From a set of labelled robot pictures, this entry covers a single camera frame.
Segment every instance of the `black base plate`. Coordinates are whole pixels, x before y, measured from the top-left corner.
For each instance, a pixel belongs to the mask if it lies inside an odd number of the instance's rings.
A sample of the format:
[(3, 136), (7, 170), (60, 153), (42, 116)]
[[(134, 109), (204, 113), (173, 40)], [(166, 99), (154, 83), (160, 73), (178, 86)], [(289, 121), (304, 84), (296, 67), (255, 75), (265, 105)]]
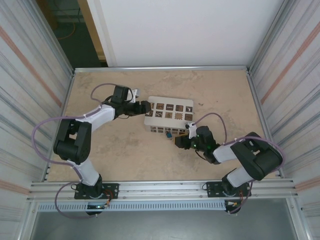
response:
[[(109, 199), (109, 197), (105, 194), (102, 194), (101, 197), (98, 197), (98, 198), (92, 198), (87, 195), (82, 195), (81, 192), (79, 192), (78, 187), (79, 187), (79, 185), (77, 184), (76, 188), (75, 188), (74, 199), (106, 199), (106, 200)], [(118, 183), (103, 183), (102, 188), (103, 188), (103, 190), (108, 189), (112, 192), (112, 195), (113, 195), (112, 199), (118, 198), (118, 193), (119, 193), (119, 184)]]
[(206, 182), (206, 193), (208, 198), (222, 198), (222, 197), (240, 197), (240, 191), (243, 193), (243, 197), (245, 198), (248, 195), (250, 186), (249, 183), (242, 184), (237, 188), (237, 190), (232, 195), (227, 195), (222, 187), (222, 181), (208, 181)]

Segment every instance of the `white box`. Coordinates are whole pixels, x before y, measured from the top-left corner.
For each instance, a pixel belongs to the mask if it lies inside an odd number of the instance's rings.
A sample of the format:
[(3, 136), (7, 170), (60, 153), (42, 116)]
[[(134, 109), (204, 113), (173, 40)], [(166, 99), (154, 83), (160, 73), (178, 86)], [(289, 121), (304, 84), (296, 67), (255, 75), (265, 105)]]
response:
[(194, 101), (189, 99), (150, 96), (151, 111), (144, 117), (145, 129), (153, 133), (187, 133), (186, 124), (194, 122)]

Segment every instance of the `robotic arm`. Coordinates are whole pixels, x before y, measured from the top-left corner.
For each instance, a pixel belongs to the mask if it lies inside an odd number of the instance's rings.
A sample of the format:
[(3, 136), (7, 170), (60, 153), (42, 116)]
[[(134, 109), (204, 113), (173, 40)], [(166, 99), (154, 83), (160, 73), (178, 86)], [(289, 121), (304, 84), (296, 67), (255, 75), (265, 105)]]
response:
[(246, 135), (247, 139), (229, 145), (216, 143), (212, 132), (207, 126), (197, 126), (188, 123), (189, 135), (178, 136), (174, 139), (177, 147), (195, 149), (202, 152), (204, 160), (211, 164), (222, 164), (229, 160), (238, 159), (242, 165), (229, 172), (222, 178), (222, 191), (226, 196), (234, 196), (247, 182), (262, 180), (283, 162), (281, 154), (270, 144), (257, 140), (255, 132)]
[(61, 121), (53, 151), (80, 172), (82, 181), (77, 185), (80, 196), (96, 199), (103, 194), (102, 177), (88, 158), (91, 134), (103, 124), (111, 122), (122, 114), (132, 117), (149, 112), (151, 105), (148, 101), (141, 101), (141, 103), (136, 101), (139, 95), (139, 89), (131, 90), (128, 87), (116, 85), (113, 95), (102, 102), (102, 107), (99, 106), (88, 112), (82, 119)]

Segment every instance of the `marble-patterned surface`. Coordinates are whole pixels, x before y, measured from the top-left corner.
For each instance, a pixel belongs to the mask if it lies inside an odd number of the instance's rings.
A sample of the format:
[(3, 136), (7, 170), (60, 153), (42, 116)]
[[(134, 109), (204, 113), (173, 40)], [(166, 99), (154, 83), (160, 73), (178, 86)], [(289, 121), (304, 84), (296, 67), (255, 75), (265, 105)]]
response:
[[(90, 93), (101, 83), (140, 88), (140, 101), (149, 96), (192, 99), (195, 120), (209, 112), (222, 115), (228, 140), (251, 131), (263, 135), (242, 70), (77, 73), (66, 114), (78, 116), (95, 108), (97, 104), (90, 100)], [(104, 100), (112, 93), (112, 86), (103, 86), (94, 97)], [(144, 117), (116, 119), (93, 133), (89, 157), (104, 181), (220, 179), (240, 165), (237, 160), (209, 164), (193, 150), (177, 148), (164, 134), (146, 132)], [(201, 125), (209, 126), (217, 142), (223, 142), (224, 129), (216, 116), (205, 118), (198, 124)], [(52, 165), (48, 180), (71, 181), (77, 176), (69, 167)]]

